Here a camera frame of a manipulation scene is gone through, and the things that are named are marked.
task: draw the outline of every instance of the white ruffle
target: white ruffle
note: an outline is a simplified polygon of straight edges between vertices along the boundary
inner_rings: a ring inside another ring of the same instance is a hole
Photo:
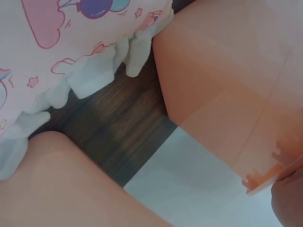
[[[172,19],[173,10],[162,23],[124,37],[102,53],[82,59],[70,69],[65,68],[67,73],[60,83],[40,94],[36,102],[3,133],[0,139],[0,180],[12,176],[26,153],[27,138],[50,120],[50,114],[45,110],[50,106],[56,109],[65,106],[71,89],[77,98],[82,99],[104,88],[114,80],[122,62],[126,64],[129,77],[138,76],[150,55],[152,38]]]

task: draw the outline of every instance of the thigh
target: thigh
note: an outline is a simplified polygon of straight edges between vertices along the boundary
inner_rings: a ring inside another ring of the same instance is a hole
[[[35,136],[0,182],[0,226],[170,226],[106,176],[66,136]]]

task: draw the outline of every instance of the white floor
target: white floor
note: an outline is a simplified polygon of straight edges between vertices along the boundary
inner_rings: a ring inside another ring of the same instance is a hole
[[[270,189],[247,196],[240,178],[180,128],[125,189],[176,227],[281,227]]]

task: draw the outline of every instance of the orange plastic object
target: orange plastic object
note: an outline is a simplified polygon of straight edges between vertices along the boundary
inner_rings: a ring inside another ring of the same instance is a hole
[[[301,0],[197,0],[154,39],[171,120],[248,193],[303,165],[302,15]]]

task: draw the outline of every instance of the pink star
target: pink star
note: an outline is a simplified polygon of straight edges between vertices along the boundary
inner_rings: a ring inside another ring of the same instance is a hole
[[[38,77],[31,77],[28,81],[27,86],[30,88],[34,88],[34,86],[36,86],[37,83],[39,83]]]
[[[137,19],[138,17],[140,17],[140,16],[141,16],[142,11],[143,11],[143,9],[138,8],[137,12],[135,13],[135,15],[136,15],[136,19]]]

